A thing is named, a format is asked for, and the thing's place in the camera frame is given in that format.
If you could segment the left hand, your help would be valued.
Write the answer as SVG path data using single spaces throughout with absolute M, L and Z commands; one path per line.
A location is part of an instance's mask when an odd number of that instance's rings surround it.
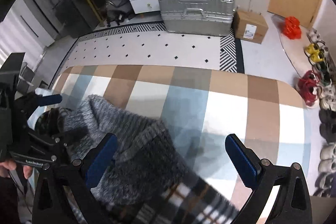
M 9 172 L 11 170 L 16 170 L 17 163 L 11 159 L 5 160 L 4 162 L 0 162 L 0 176 L 1 177 L 9 177 Z M 23 174 L 25 179 L 31 177 L 33 173 L 33 168 L 31 166 L 24 165 L 23 166 Z

